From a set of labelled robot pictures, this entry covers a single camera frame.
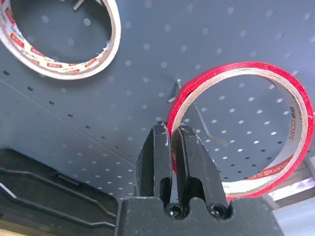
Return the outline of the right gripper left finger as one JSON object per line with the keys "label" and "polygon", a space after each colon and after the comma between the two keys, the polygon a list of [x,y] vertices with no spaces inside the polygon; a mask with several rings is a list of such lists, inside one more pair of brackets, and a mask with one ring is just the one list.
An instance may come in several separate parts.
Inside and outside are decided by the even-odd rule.
{"label": "right gripper left finger", "polygon": [[170,203],[172,160],[167,124],[159,121],[147,136],[135,164],[134,196],[156,197]]}

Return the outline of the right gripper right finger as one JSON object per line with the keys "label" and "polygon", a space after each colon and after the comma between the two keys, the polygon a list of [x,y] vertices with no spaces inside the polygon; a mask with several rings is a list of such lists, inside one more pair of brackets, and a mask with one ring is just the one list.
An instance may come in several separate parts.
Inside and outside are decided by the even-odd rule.
{"label": "right gripper right finger", "polygon": [[173,167],[177,175],[179,203],[185,207],[200,198],[207,208],[228,208],[219,170],[198,134],[188,125],[180,125],[173,134]]}

